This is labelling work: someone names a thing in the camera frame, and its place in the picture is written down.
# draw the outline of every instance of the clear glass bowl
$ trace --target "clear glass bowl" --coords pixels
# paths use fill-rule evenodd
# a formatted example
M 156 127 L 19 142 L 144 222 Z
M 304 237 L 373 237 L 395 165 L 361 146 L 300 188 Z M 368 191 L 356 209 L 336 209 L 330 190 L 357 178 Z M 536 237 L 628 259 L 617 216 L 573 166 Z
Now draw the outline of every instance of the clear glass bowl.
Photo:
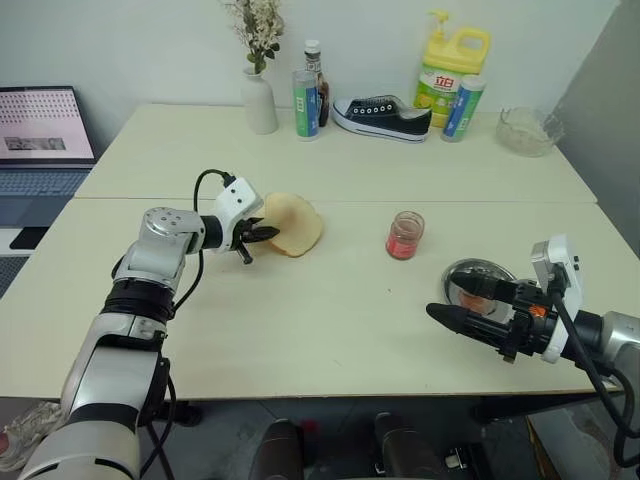
M 541 157 L 564 135 L 562 122 L 553 114 L 517 107 L 502 110 L 496 128 L 500 143 L 525 157 Z

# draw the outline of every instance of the bread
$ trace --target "bread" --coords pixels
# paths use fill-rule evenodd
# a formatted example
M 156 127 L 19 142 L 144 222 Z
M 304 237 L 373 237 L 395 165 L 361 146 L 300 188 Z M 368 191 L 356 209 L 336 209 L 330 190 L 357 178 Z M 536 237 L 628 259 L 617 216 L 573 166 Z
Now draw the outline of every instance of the bread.
M 322 235 L 320 215 L 304 198 L 292 193 L 270 193 L 256 216 L 264 218 L 260 225 L 280 229 L 280 233 L 269 240 L 269 244 L 289 257 L 304 255 Z

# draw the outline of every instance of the black cable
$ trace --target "black cable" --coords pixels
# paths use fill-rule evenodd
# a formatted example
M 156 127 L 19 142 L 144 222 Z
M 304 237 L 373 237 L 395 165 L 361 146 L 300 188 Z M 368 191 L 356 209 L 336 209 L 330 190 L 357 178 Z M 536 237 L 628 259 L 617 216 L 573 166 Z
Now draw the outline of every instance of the black cable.
M 158 438 L 156 429 L 153 426 L 153 422 L 149 422 L 147 425 L 147 432 L 149 433 L 149 437 L 151 438 L 153 445 L 158 447 L 158 445 L 160 445 L 160 439 Z M 173 475 L 169 459 L 167 458 L 167 454 L 164 452 L 164 448 L 162 447 L 158 450 L 158 458 L 160 458 L 160 463 L 162 464 L 162 469 L 164 470 L 164 475 L 167 477 L 167 480 L 176 480 L 176 477 Z
M 158 443 L 154 446 L 153 450 L 147 457 L 147 461 L 144 462 L 144 465 L 142 465 L 142 468 L 140 469 L 140 478 L 142 478 L 144 474 L 147 473 L 147 470 L 149 470 L 149 467 L 153 464 L 153 461 L 156 459 L 156 457 L 160 453 L 160 450 L 162 450 L 162 447 L 164 446 L 164 442 L 167 441 L 167 438 L 169 437 L 169 433 L 171 433 L 171 427 L 173 426 L 173 419 L 175 418 L 175 415 L 176 415 L 176 404 L 177 404 L 176 387 L 173 385 L 173 380 L 171 380 L 171 376 L 169 376 L 167 387 L 169 388 L 169 396 L 171 397 L 171 401 L 169 403 L 169 414 L 167 415 L 167 424 L 165 425 L 164 430 L 162 431 L 160 440 L 158 440 Z
M 589 356 L 589 354 L 584 348 L 584 345 L 580 341 L 580 337 L 578 335 L 576 327 L 573 324 L 573 321 L 571 320 L 571 316 L 569 315 L 569 312 L 567 312 L 567 309 L 564 306 L 564 302 L 562 301 L 562 295 L 560 294 L 560 292 L 557 292 L 557 291 L 552 292 L 551 301 L 553 302 L 553 305 L 556 307 L 556 311 L 558 312 L 558 315 L 560 316 L 560 319 L 562 320 L 564 327 L 567 329 L 567 333 L 569 334 L 569 341 L 571 342 L 574 352 L 576 353 L 580 367 L 584 369 L 585 372 L 587 372 L 587 376 L 589 377 L 589 380 L 591 381 L 593 388 L 596 390 L 596 393 L 600 397 L 600 400 L 602 401 L 605 409 L 607 410 L 607 413 L 609 414 L 613 422 L 616 424 L 616 426 L 620 430 L 622 430 L 625 436 L 629 438 L 640 438 L 640 431 L 632 430 L 630 425 L 628 425 L 628 423 L 624 421 L 617 407 L 613 403 L 613 400 L 611 399 L 609 392 L 607 391 L 606 387 L 602 383 L 602 380 L 600 379 L 600 374 L 596 370 L 596 367 L 593 364 L 591 357 Z
M 624 410 L 622 412 L 622 418 L 626 423 L 631 425 L 633 420 L 633 410 L 635 405 L 635 395 L 633 393 L 633 385 L 629 379 L 617 369 L 613 369 L 612 375 L 618 379 L 624 390 Z M 633 467 L 640 463 L 640 454 L 634 455 L 630 458 L 624 458 L 624 445 L 627 440 L 626 435 L 620 429 L 616 431 L 616 436 L 613 440 L 613 458 L 616 463 L 622 468 Z
M 228 172 L 223 172 L 222 170 L 217 170 L 215 168 L 210 168 L 208 170 L 205 170 L 200 175 L 198 175 L 198 178 L 196 179 L 196 183 L 193 187 L 193 211 L 196 213 L 198 212 L 198 197 L 200 196 L 200 184 L 202 183 L 202 180 L 204 180 L 204 178 L 207 175 L 211 175 L 213 173 L 220 175 L 222 177 L 225 183 L 225 187 L 227 186 L 228 183 L 231 183 L 233 180 L 235 180 L 233 175 L 229 174 Z M 193 283 L 191 284 L 189 289 L 185 292 L 185 294 L 182 296 L 182 298 L 178 300 L 174 305 L 173 307 L 174 313 L 182 306 L 184 302 L 187 301 L 187 299 L 194 292 L 194 290 L 200 283 L 200 279 L 202 278 L 203 272 L 204 272 L 204 254 L 202 253 L 202 250 L 200 250 L 198 252 L 198 273 L 196 273 L 196 278 L 193 280 Z

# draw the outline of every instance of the yellow bottle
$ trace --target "yellow bottle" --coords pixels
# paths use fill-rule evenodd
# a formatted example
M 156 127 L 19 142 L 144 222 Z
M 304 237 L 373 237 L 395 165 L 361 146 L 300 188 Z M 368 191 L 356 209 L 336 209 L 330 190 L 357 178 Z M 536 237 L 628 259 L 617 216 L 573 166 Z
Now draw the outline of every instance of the yellow bottle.
M 491 36 L 484 30 L 465 27 L 447 41 L 443 25 L 449 19 L 449 13 L 444 10 L 429 13 L 438 19 L 438 28 L 427 44 L 413 105 L 431 108 L 431 125 L 444 127 L 462 77 L 469 73 L 478 74 L 482 70 Z

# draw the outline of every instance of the robotic arm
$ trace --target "robotic arm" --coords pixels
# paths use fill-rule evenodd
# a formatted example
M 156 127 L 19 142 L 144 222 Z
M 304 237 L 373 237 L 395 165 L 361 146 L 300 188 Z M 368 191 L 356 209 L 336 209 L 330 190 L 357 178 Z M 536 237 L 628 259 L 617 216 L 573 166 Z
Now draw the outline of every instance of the robotic arm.
M 451 277 L 471 295 L 511 304 L 513 319 L 508 323 L 494 322 L 454 305 L 431 303 L 427 313 L 450 330 L 496 348 L 510 363 L 518 352 L 529 356 L 539 353 L 550 363 L 560 357 L 574 361 L 586 371 L 618 427 L 614 441 L 616 462 L 625 468 L 640 463 L 640 455 L 624 457 L 625 440 L 640 438 L 640 431 L 631 429 L 633 386 L 617 366 L 623 350 L 634 350 L 640 357 L 640 318 L 617 312 L 600 316 L 579 310 L 583 291 L 579 258 L 571 253 L 566 236 L 536 244 L 531 261 L 539 287 L 535 282 L 512 283 L 469 273 Z M 622 414 L 600 376 L 614 376 L 620 381 L 625 393 Z
M 65 382 L 68 421 L 36 449 L 21 480 L 139 478 L 137 427 L 164 400 L 169 360 L 161 350 L 185 256 L 235 250 L 246 264 L 252 259 L 244 242 L 278 233 L 249 218 L 262 205 L 249 182 L 229 176 L 225 186 L 212 215 L 164 207 L 144 214 Z

